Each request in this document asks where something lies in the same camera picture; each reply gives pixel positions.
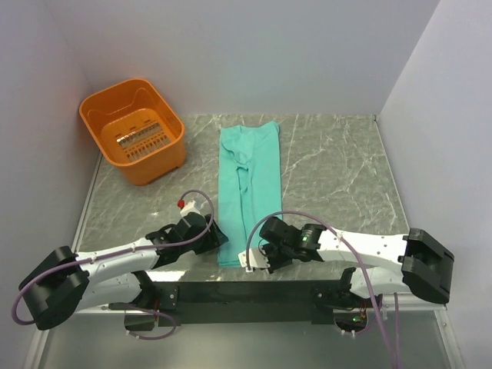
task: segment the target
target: orange basket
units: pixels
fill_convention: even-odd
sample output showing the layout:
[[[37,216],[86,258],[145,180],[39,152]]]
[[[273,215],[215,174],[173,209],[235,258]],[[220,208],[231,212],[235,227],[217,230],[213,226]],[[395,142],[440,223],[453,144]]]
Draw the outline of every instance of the orange basket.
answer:
[[[79,111],[102,154],[133,185],[146,185],[185,162],[185,127],[144,79],[97,92]]]

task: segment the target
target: folded garment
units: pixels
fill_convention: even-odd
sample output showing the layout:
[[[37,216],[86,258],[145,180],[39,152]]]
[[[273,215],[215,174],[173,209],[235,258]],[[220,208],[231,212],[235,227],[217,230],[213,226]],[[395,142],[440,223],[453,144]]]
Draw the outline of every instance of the folded garment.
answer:
[[[239,267],[238,254],[263,217],[282,209],[278,124],[221,129],[218,222],[229,242],[219,250],[222,267]],[[257,247],[258,231],[251,242]]]

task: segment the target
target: purple cable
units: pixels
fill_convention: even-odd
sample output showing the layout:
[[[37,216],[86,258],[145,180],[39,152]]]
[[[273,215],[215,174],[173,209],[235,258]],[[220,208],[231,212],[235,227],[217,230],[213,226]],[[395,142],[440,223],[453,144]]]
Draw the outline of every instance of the purple cable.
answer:
[[[326,229],[328,229],[335,236],[338,236],[337,232],[333,229],[333,227],[331,227],[329,224],[325,223],[320,218],[317,218],[313,215],[309,215],[307,213],[304,213],[303,211],[295,211],[295,210],[276,211],[275,213],[270,214],[270,215],[264,217],[263,219],[261,219],[253,227],[251,233],[249,234],[248,242],[246,244],[246,265],[247,265],[247,268],[249,271],[251,270],[251,264],[250,264],[250,260],[249,260],[249,249],[251,247],[251,240],[253,239],[254,233],[260,227],[260,225],[262,225],[264,222],[266,222],[266,220],[268,220],[268,219],[270,219],[276,215],[281,215],[281,214],[294,214],[294,215],[300,215],[302,217],[312,219],[313,221],[316,221],[317,223],[326,227]],[[345,244],[345,246],[347,246],[347,248],[352,252],[352,254],[354,254],[355,258],[357,259],[357,262],[361,266],[362,274],[364,276],[364,280],[366,281],[367,289],[369,290],[369,298],[371,299],[371,303],[372,303],[372,306],[374,309],[377,325],[379,326],[379,329],[381,331],[381,336],[383,337],[383,341],[384,341],[384,344],[386,345],[386,349],[387,349],[388,355],[390,357],[390,360],[393,362],[394,361],[393,349],[391,348],[390,339],[387,335],[386,328],[384,327],[384,324],[383,324],[383,318],[381,317],[380,311],[377,309],[376,296],[374,295],[374,289],[372,288],[371,279],[369,278],[369,274],[367,274],[367,269],[364,265],[364,262],[362,261],[361,256],[359,255],[357,250],[355,250],[355,248],[350,244],[350,242],[345,240],[343,237],[341,237],[341,241]]]
[[[398,306],[398,294],[394,293],[394,333],[395,333],[395,341],[396,341],[396,350],[395,350],[395,360],[397,369],[401,368],[400,364],[400,307]]]
[[[77,260],[77,261],[71,261],[67,264],[62,264],[62,265],[59,265],[57,267],[54,267],[54,268],[51,268],[51,269],[48,269],[47,271],[43,271],[40,275],[37,275],[36,277],[32,278],[18,293],[17,297],[15,298],[14,300],[14,304],[12,305],[12,309],[11,309],[11,316],[12,316],[12,320],[17,323],[17,324],[20,324],[20,325],[30,325],[30,324],[34,324],[34,320],[32,321],[23,321],[21,318],[18,317],[17,315],[17,307],[18,307],[18,304],[19,302],[21,301],[22,297],[24,296],[25,292],[31,288],[31,286],[35,283],[38,283],[39,281],[41,281],[43,278],[49,276],[50,274],[53,274],[57,271],[62,271],[66,268],[71,268],[71,267],[74,267],[74,266],[77,266],[77,265],[82,265],[82,264],[87,264],[87,263],[92,263],[94,262],[95,260],[106,260],[106,259],[109,259],[109,258],[113,258],[115,256],[119,256],[119,255],[123,255],[123,254],[128,254],[128,253],[132,253],[132,252],[136,252],[136,251],[142,251],[142,250],[150,250],[150,249],[156,249],[156,248],[172,248],[172,247],[177,247],[177,246],[184,246],[186,244],[190,244],[191,242],[195,242],[196,240],[198,240],[199,238],[203,237],[207,232],[208,230],[210,229],[210,227],[214,224],[214,216],[215,216],[215,212],[214,212],[214,205],[212,204],[212,200],[207,196],[207,194],[205,194],[203,191],[200,191],[200,190],[188,190],[186,191],[184,194],[181,195],[181,197],[179,198],[179,200],[182,200],[187,194],[190,194],[190,193],[196,193],[196,194],[200,194],[201,196],[203,196],[205,198],[205,200],[208,202],[208,204],[210,205],[210,213],[211,213],[211,217],[210,217],[210,221],[207,223],[207,226],[205,227],[205,229],[198,235],[196,235],[195,237],[189,239],[189,240],[186,240],[186,241],[181,241],[181,242],[175,242],[174,244],[153,244],[153,245],[147,245],[147,246],[139,246],[139,247],[136,247],[135,249],[132,249],[132,248],[127,248],[125,250],[120,250],[120,251],[115,251],[115,252],[112,252],[112,253],[109,253],[109,254],[105,254],[105,255],[102,255],[102,256],[99,256],[99,257],[94,257],[94,258],[86,258],[86,259],[82,259],[82,260]],[[175,330],[176,330],[176,320],[171,317],[170,315],[167,315],[167,314],[164,314],[164,313],[159,313],[157,315],[160,315],[162,317],[166,317],[167,319],[170,319],[171,322],[174,324],[174,327],[171,329],[171,331],[169,332],[169,334],[172,334]],[[148,339],[152,339],[152,340],[155,340],[155,339],[159,339],[158,337],[157,338],[154,338],[154,337],[149,337]]]

